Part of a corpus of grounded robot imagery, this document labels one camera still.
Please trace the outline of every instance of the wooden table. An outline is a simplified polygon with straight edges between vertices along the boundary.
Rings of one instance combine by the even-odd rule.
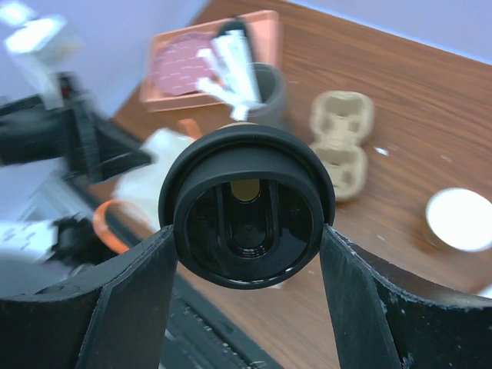
[[[421,235],[425,205],[440,189],[492,198],[492,67],[287,2],[214,0],[196,22],[262,9],[278,11],[284,25],[282,69],[298,137],[311,141],[311,103],[324,91],[359,91],[374,100],[374,133],[364,145],[367,185],[338,208],[335,227],[437,283],[468,292],[492,283],[492,251],[437,251]],[[136,91],[115,119],[145,140],[157,128],[180,131],[183,118],[207,133],[229,123],[228,113],[216,105],[150,114]],[[113,185],[93,191],[108,198]],[[318,259],[278,290],[233,291],[179,272],[286,368],[338,367]]]

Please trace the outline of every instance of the pink tray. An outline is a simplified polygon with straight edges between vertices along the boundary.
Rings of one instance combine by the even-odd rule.
[[[258,62],[279,67],[281,26],[278,21],[278,13],[273,10],[262,10],[260,12],[241,15],[240,17],[243,21],[247,22],[250,27],[255,46],[255,56],[257,57]],[[154,36],[151,40],[146,77],[140,88],[140,101],[147,106],[149,111],[177,110],[221,104],[211,96],[202,93],[182,96],[163,94],[153,85],[150,74],[156,53],[174,37],[193,31],[217,32],[218,29],[228,21],[230,21],[230,19],[221,19],[220,21],[193,25],[177,31],[161,33],[160,35]]]

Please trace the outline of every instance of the orange strap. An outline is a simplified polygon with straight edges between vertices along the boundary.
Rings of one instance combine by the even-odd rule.
[[[193,138],[195,141],[201,137],[200,127],[198,127],[198,124],[194,119],[181,119],[180,121],[178,121],[178,123],[184,126],[186,134]]]
[[[106,202],[103,202],[98,206],[94,211],[94,217],[92,218],[92,227],[94,228],[94,232],[99,237],[99,239],[106,245],[108,248],[113,250],[116,254],[123,254],[128,251],[129,247],[122,242],[118,237],[115,236],[113,232],[108,227],[106,223],[106,213],[108,211],[109,205],[113,204],[124,204],[127,205],[133,210],[137,211],[138,214],[145,220],[146,224],[149,224],[150,221],[147,219],[142,210],[140,210],[137,206],[133,205],[131,202],[112,199]]]

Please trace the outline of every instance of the gray cup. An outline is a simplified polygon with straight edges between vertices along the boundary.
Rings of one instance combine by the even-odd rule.
[[[253,66],[261,102],[265,105],[251,109],[246,121],[287,131],[288,126],[283,122],[287,108],[287,85],[284,75],[273,65],[254,63]]]

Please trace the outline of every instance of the white round lid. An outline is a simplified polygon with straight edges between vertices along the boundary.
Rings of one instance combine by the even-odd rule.
[[[462,251],[492,246],[492,204],[465,188],[448,188],[427,204],[427,223],[441,241]]]

